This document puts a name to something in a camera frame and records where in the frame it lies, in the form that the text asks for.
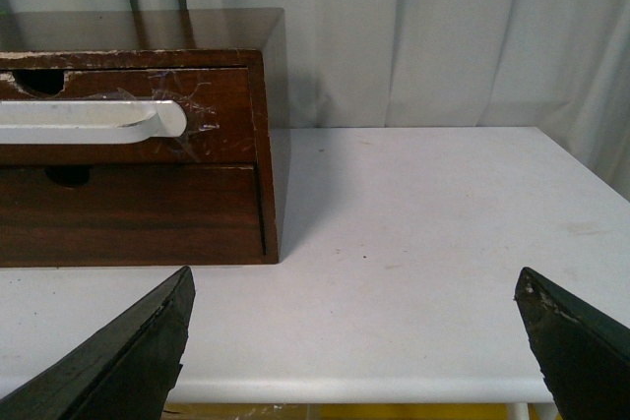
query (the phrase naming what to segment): wooden box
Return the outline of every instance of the wooden box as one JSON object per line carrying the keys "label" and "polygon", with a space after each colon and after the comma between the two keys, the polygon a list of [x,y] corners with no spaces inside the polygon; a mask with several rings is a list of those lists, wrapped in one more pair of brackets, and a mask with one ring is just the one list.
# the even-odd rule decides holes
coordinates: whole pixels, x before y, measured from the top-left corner
{"label": "wooden box", "polygon": [[174,100],[186,116],[181,136],[133,144],[0,133],[0,266],[279,260],[282,10],[17,14],[0,17],[0,50],[3,101]]}

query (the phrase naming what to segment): hole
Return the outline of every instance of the hole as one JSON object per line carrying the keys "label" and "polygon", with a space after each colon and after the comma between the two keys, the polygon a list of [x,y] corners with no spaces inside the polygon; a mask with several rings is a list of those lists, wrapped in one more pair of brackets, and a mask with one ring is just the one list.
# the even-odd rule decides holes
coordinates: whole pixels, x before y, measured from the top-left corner
{"label": "hole", "polygon": [[48,166],[43,171],[48,179],[63,187],[81,187],[90,180],[89,166]]}
{"label": "hole", "polygon": [[63,69],[20,69],[13,72],[16,83],[33,95],[56,95],[63,90]]}

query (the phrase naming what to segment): curtain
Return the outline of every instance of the curtain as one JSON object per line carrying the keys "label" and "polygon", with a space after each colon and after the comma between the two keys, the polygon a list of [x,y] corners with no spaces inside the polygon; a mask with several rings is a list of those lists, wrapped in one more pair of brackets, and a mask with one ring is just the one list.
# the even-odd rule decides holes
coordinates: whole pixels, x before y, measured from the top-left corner
{"label": "curtain", "polygon": [[538,126],[630,199],[630,0],[0,0],[283,7],[294,127]]}

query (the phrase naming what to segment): white tabletop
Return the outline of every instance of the white tabletop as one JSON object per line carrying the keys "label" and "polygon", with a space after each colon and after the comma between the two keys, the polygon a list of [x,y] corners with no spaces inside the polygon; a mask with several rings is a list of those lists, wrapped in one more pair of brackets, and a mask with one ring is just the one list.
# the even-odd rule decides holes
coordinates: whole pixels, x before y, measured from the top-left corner
{"label": "white tabletop", "polygon": [[[530,266],[630,326],[630,204],[532,128],[292,132],[277,266],[194,268],[171,401],[551,401]],[[173,268],[0,270],[0,395]]]}

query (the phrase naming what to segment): white handle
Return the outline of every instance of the white handle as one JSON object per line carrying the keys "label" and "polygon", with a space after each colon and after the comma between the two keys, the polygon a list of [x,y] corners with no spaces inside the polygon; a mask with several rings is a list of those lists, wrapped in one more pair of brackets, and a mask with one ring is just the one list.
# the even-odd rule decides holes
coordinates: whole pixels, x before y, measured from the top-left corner
{"label": "white handle", "polygon": [[1,100],[1,145],[114,145],[179,137],[172,100]]}

